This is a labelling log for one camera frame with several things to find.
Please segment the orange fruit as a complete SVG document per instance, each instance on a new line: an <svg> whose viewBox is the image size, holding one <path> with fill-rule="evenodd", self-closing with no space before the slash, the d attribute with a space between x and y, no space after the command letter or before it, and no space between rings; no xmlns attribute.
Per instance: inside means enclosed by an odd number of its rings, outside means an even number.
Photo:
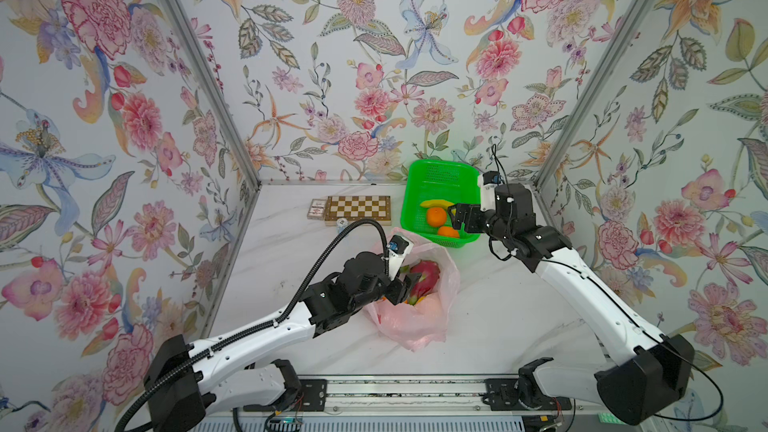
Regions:
<svg viewBox="0 0 768 432"><path fill-rule="evenodd" d="M441 237L459 238L460 232L451 226L442 226L438 229L437 234Z"/></svg>
<svg viewBox="0 0 768 432"><path fill-rule="evenodd" d="M433 228L441 228L446 224L448 214L443 207L430 207L426 211L426 223Z"/></svg>

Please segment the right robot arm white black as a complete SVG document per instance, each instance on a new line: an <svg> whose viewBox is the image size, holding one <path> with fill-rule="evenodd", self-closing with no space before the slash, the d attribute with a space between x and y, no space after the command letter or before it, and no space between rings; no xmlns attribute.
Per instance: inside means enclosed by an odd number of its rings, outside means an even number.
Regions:
<svg viewBox="0 0 768 432"><path fill-rule="evenodd" d="M454 229L501 243L510 257L548 283L603 349L601 366L542 357L520 367L513 395L522 405L533 409L568 397L601 403L621 421L638 425L685 396L692 345L643 319L589 268L565 235L538 224L528 189L483 185L479 203L457 203L447 214Z"/></svg>

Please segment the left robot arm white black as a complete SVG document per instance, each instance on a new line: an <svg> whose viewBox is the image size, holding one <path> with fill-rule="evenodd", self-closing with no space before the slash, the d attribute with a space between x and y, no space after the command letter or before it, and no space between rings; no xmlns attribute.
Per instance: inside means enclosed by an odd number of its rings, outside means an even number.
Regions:
<svg viewBox="0 0 768 432"><path fill-rule="evenodd" d="M361 252L341 272L311 284L294 307L211 339L166 340L144 378L152 431L189 431L208 414L254 405L282 408L300 381L287 361L261 370L255 364L272 353L332 331L369 304L405 301L418 279L400 269L412 244L394 237L379 254Z"/></svg>

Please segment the pink plastic bag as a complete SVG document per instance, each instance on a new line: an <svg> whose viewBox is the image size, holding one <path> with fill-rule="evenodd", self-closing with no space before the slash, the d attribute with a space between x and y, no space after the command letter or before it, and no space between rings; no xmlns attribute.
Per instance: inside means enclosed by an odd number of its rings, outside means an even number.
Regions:
<svg viewBox="0 0 768 432"><path fill-rule="evenodd" d="M439 282L433 292L416 305L393 305L382 299L364 307L364 314L378 332L416 352L432 342L446 340L449 313L460 289L460 273L445 247L399 227L391 234L400 234L413 243L404 265L409 267L422 260L437 262L441 270Z"/></svg>

